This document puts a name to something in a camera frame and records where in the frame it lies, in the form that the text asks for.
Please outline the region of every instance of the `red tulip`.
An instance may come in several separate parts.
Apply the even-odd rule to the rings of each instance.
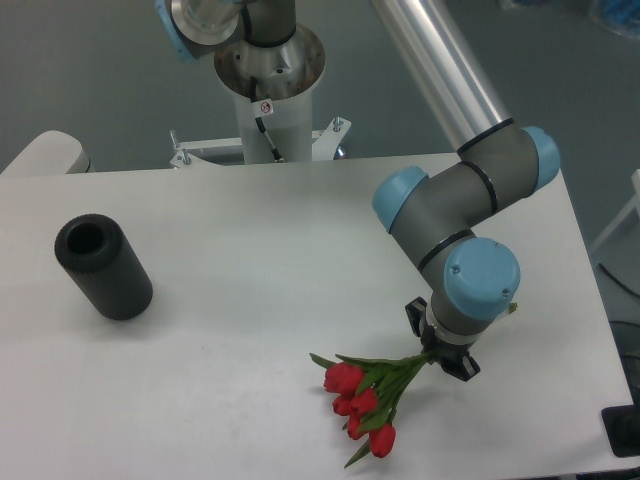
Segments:
[[[363,378],[364,372],[361,368],[353,367],[344,362],[337,363],[327,369],[324,388],[330,393],[353,397]]]
[[[351,413],[356,417],[362,417],[365,413],[375,410],[378,406],[378,398],[373,388],[369,387],[351,401]]]
[[[349,438],[360,440],[364,436],[366,432],[358,432],[358,428],[360,428],[360,419],[355,415],[351,415],[347,423],[347,434]]]
[[[344,395],[338,395],[333,401],[333,413],[341,417],[348,417],[351,412],[351,399]]]
[[[396,429],[393,425],[385,423],[382,428],[369,432],[369,447],[371,453],[378,458],[389,455],[396,439]]]

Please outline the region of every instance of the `blue joint cap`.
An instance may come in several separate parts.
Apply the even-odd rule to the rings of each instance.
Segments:
[[[380,184],[373,194],[373,209],[387,232],[391,231],[398,212],[411,192],[425,178],[429,178],[420,167],[400,170]]]
[[[468,317],[493,321],[509,307],[519,285],[516,256],[490,238],[467,240],[447,258],[445,291],[453,305]]]
[[[189,50],[187,50],[187,47],[180,38],[180,34],[173,26],[173,22],[171,21],[171,14],[167,10],[167,6],[164,3],[164,0],[156,0],[156,12],[158,12],[160,20],[162,20],[162,25],[164,25],[164,29],[167,31],[167,35],[169,35],[169,39],[171,40],[173,48],[175,48],[176,52],[178,52],[180,60],[184,62],[195,62],[196,58],[191,55],[191,52],[189,52]]]
[[[522,130],[529,134],[538,150],[538,183],[536,184],[536,191],[538,191],[558,175],[561,163],[560,150],[553,138],[541,128],[526,127]]]

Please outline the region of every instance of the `cylinder opening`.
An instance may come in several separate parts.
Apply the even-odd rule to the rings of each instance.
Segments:
[[[104,242],[104,231],[95,223],[76,225],[67,237],[69,250],[77,255],[94,253],[104,245]]]

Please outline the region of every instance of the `black cord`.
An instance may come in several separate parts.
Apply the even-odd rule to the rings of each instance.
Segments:
[[[604,273],[607,277],[609,277],[613,283],[615,283],[616,285],[618,285],[621,289],[623,289],[625,292],[627,292],[629,295],[631,295],[634,298],[638,298],[640,299],[640,293],[634,292],[633,290],[631,290],[629,287],[627,287],[624,283],[622,283],[620,280],[618,280],[613,273],[611,273],[607,267],[605,267],[602,263],[598,264],[598,268],[600,268],[600,270],[602,270],[602,273]]]
[[[258,101],[258,79],[256,77],[250,77],[249,80],[251,82],[249,88],[249,100],[251,100],[251,103],[255,103]],[[267,140],[269,148],[271,149],[271,154],[273,155],[273,159],[278,163],[284,162],[284,158],[282,157],[282,155],[280,155],[280,152],[273,143],[269,132],[267,132],[267,127],[264,125],[262,117],[256,117],[256,125],[258,126],[258,130],[260,130],[260,133],[262,133],[264,135],[264,138]]]

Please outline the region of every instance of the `white tabletop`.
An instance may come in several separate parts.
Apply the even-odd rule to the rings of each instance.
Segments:
[[[426,368],[385,460],[347,471],[308,352],[419,351],[429,289],[371,208],[377,185],[453,155],[0,179],[0,478],[502,479],[637,466],[600,410],[631,402],[562,177],[476,228],[518,256],[518,311],[469,383]],[[56,263],[59,229],[116,220],[154,285],[105,320]]]

